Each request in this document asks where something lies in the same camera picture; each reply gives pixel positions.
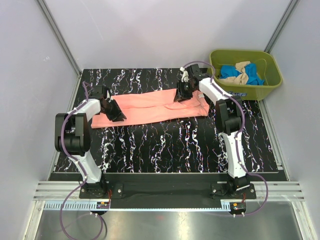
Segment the pink t shirt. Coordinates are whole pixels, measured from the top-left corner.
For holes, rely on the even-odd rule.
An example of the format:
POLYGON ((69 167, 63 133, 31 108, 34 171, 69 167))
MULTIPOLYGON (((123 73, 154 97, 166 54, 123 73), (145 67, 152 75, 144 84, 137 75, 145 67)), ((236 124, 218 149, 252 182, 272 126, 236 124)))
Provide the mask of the pink t shirt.
POLYGON ((93 117, 91 127, 99 129, 145 125, 167 120, 208 116, 210 106, 202 92, 197 90, 193 92, 191 99, 182 102, 174 102, 175 95, 175 89, 115 95, 113 98, 126 119, 113 122, 101 113, 93 117))

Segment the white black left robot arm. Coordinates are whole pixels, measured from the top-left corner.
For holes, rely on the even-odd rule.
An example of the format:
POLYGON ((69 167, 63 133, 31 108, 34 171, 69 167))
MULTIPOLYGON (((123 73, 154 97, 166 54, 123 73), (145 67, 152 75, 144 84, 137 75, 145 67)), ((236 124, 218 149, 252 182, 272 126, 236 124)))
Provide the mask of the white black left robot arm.
POLYGON ((83 82, 82 86, 85 99, 79 106, 55 116, 54 146, 56 151, 64 153, 80 172, 80 193, 86 198, 103 198, 110 190, 102 170, 90 152, 89 122, 99 114, 112 123, 123 122, 127 118, 108 87, 96 85, 89 92, 90 85, 87 82, 83 82))

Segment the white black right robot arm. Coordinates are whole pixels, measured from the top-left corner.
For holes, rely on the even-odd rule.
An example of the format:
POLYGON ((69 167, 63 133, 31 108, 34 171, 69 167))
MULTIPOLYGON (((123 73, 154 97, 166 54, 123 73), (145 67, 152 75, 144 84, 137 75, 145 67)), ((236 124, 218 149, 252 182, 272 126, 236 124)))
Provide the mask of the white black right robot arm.
POLYGON ((196 61, 181 67, 179 71, 181 79, 176 84, 175 102, 190 100, 196 91, 200 91, 214 103, 215 127, 223 137, 228 158, 229 180, 221 195, 239 198, 250 187, 242 146, 245 123, 242 99, 223 90, 213 76, 202 72, 196 61))

